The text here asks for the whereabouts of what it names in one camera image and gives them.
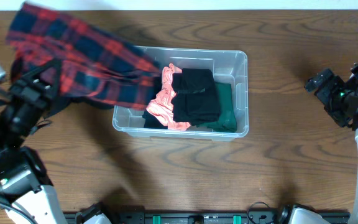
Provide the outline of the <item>red plaid flannel shirt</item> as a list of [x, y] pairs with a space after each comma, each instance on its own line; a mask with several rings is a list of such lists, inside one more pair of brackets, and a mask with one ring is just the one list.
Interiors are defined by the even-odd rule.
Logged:
[[102, 105], [144, 110], [155, 96], [159, 64], [140, 48], [63, 12], [23, 4], [6, 37], [15, 50], [11, 79], [51, 60], [58, 72], [41, 74], [46, 82], [60, 77], [60, 95]]

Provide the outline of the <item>dark green garment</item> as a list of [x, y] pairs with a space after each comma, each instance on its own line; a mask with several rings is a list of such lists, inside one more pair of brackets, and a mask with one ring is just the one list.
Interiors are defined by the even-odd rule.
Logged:
[[198, 127], [211, 128], [213, 131], [221, 133], [235, 133], [237, 131], [237, 121], [234, 114], [232, 103], [232, 89], [228, 83], [215, 83], [221, 114], [217, 121], [199, 124]]

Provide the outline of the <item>dark navy garment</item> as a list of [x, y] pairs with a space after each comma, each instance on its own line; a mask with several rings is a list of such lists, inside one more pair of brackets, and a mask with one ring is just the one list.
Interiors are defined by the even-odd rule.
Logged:
[[144, 128], [149, 129], [167, 129], [154, 115], [144, 111], [142, 117], [145, 119]]

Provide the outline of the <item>coral pink garment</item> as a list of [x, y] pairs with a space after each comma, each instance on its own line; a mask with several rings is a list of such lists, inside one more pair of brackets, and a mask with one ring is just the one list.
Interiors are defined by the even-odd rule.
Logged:
[[176, 122], [173, 120], [172, 99], [176, 96], [173, 90], [173, 76], [175, 73], [182, 73], [182, 70], [170, 63], [162, 70], [162, 89], [156, 94], [146, 107], [146, 111], [153, 115], [160, 124], [167, 129], [186, 131], [191, 124], [189, 122]]

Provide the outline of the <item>clear plastic storage bin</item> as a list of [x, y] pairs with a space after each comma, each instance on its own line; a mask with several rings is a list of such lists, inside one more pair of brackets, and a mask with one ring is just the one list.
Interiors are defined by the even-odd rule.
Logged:
[[173, 63], [179, 68], [209, 69], [216, 82], [230, 84], [237, 131], [225, 133], [196, 126], [192, 126], [186, 131], [149, 129], [144, 127], [143, 111], [121, 106], [114, 107], [112, 126], [115, 130], [127, 133], [132, 137], [208, 139], [213, 141], [232, 141], [236, 138], [243, 138], [249, 132], [248, 58], [243, 51], [149, 46], [141, 46], [140, 49], [149, 57], [154, 58], [161, 67]]

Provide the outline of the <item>black garment with tape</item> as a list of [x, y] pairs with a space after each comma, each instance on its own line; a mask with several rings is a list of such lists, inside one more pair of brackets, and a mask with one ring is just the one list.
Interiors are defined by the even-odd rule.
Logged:
[[211, 70], [184, 68], [173, 74], [172, 87], [174, 121], [197, 126], [218, 120], [221, 106]]

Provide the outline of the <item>black hoodie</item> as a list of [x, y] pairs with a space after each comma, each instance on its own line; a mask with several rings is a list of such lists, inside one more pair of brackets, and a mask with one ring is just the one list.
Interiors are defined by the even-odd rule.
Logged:
[[69, 98], [69, 97], [62, 97], [59, 96], [55, 99], [55, 101], [52, 103], [51, 108], [43, 115], [44, 119], [47, 119], [53, 115], [56, 115], [57, 113], [64, 110], [66, 107], [68, 107], [72, 103], [86, 103], [92, 107], [95, 107], [100, 110], [110, 110], [114, 108], [114, 105], [101, 103], [98, 101], [90, 100], [88, 98], [80, 97], [80, 98]]

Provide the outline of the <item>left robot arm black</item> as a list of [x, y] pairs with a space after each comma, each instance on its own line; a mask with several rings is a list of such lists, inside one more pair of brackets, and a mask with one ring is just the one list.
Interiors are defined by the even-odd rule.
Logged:
[[[67, 221], [39, 155], [23, 145], [58, 96], [60, 79], [48, 83], [41, 74], [61, 66], [51, 60], [23, 74], [8, 91], [0, 88], [0, 207], [14, 223]], [[5, 75], [0, 66], [0, 83]]]

